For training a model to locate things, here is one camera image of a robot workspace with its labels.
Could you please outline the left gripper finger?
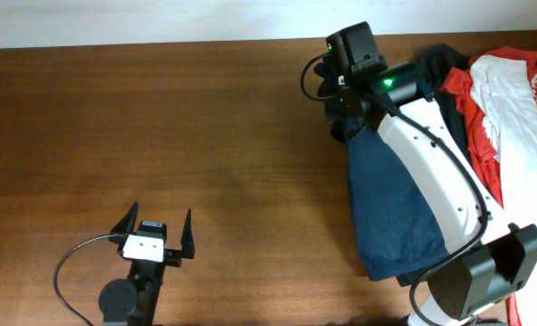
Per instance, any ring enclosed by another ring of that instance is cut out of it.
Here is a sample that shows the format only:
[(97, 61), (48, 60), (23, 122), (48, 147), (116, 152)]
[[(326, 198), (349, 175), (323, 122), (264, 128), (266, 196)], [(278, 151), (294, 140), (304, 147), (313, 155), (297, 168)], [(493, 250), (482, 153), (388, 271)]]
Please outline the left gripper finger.
[(139, 203), (134, 202), (129, 211), (124, 217), (110, 230), (111, 235), (129, 235), (133, 232), (137, 215), (139, 211)]
[(195, 258), (195, 242), (192, 232), (192, 211), (187, 210), (187, 215), (185, 218), (182, 236), (180, 239), (181, 245), (181, 256), (183, 259), (194, 259)]

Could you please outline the navy blue shorts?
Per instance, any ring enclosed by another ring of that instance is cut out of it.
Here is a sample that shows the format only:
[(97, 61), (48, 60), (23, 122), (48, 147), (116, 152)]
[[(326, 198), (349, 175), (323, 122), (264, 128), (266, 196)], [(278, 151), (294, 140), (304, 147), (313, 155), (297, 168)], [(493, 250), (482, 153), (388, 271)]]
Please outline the navy blue shorts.
[(361, 119), (347, 118), (348, 190), (355, 244), (371, 281), (409, 286), (448, 256), (434, 214), (398, 156)]

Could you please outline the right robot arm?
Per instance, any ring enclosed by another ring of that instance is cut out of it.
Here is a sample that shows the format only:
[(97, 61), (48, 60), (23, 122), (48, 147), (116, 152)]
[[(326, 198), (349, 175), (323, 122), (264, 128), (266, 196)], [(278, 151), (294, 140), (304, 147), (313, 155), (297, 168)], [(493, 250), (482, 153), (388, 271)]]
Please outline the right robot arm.
[(427, 80), (412, 63), (388, 66), (367, 23), (328, 36), (328, 50), (309, 65), (324, 69), (318, 101), (329, 112), (362, 123), (389, 156), (374, 182), (352, 186), (353, 204), (376, 206), (381, 215), (401, 206), (411, 191), (429, 213), (447, 254), (423, 256), (416, 289), (430, 294), (414, 302), (410, 325), (474, 325), (480, 312), (520, 292), (537, 267), (537, 225), (518, 222), (485, 189), (444, 123)]

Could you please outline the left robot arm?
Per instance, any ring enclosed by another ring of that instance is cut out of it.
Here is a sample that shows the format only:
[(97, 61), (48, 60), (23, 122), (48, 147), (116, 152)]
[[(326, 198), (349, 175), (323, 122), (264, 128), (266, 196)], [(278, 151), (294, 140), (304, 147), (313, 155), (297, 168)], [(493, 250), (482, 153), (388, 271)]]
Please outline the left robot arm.
[(139, 205), (111, 229), (110, 240), (121, 258), (130, 262), (129, 273), (107, 283), (98, 298), (103, 325), (151, 325), (154, 321), (164, 273), (195, 257), (192, 213), (187, 212), (178, 249), (166, 247), (168, 229), (163, 223), (135, 225)]

